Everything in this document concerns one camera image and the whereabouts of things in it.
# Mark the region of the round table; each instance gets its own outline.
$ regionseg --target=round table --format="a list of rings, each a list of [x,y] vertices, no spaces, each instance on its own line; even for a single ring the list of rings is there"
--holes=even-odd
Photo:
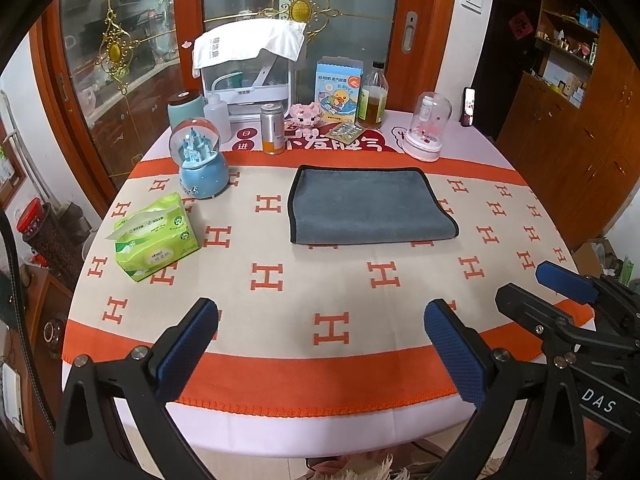
[[[210,200],[183,199],[202,248],[136,283],[117,266],[106,237],[125,215],[180,192],[166,132],[131,173],[89,251],[66,328],[65,380],[76,355],[123,358],[205,296],[218,305],[219,330],[179,402],[168,405],[192,446],[332,456],[468,419],[474,407],[455,394],[424,333],[426,303],[444,298],[490,346],[521,360],[540,354],[539,341],[498,313],[500,286],[516,283],[580,326],[592,313],[537,284],[543,260],[575,266],[540,202],[491,143],[451,122],[443,157],[422,163],[399,153],[410,118],[388,112],[380,131],[349,149],[288,128],[288,150],[278,156],[256,151],[259,126],[237,125],[223,146],[228,189]],[[287,196],[301,164],[418,167],[460,234],[404,244],[291,244]],[[133,425],[126,402],[116,403]]]

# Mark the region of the door handle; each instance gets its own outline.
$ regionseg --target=door handle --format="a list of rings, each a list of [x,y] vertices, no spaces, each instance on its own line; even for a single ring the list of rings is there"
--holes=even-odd
[[[58,74],[58,86],[60,87],[60,93],[62,94],[62,98],[64,99],[65,103],[68,103],[69,96],[66,95],[65,79],[62,77],[62,74]]]
[[[418,15],[410,10],[404,19],[404,33],[402,34],[402,53],[408,54],[414,46],[415,27],[418,23]]]

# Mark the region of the floor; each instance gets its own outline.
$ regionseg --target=floor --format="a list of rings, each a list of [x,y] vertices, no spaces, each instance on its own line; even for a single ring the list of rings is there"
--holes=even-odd
[[[500,439],[498,439],[492,458],[501,458],[507,453],[518,427],[524,405],[524,400],[516,402],[507,425]],[[428,440],[448,450],[456,441],[464,426],[464,424],[460,424],[442,433],[431,435]],[[162,478],[138,431],[128,427],[126,427],[126,430],[140,465],[147,472]],[[213,475],[220,480],[295,480],[306,473],[306,465],[303,458],[258,458],[218,453],[198,448],[194,448],[194,451]]]

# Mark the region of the white towel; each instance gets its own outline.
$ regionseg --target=white towel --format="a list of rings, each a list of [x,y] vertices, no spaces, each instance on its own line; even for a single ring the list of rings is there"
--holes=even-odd
[[[200,36],[193,45],[193,76],[200,69],[232,60],[253,59],[261,49],[297,61],[305,41],[306,23],[255,18],[220,25]]]

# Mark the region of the blue castle snow globe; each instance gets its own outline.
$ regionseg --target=blue castle snow globe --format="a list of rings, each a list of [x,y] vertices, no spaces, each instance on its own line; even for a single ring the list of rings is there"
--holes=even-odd
[[[169,137],[169,152],[180,168],[180,185],[188,196],[210,198],[225,189],[229,167],[210,121],[196,117],[178,124]]]

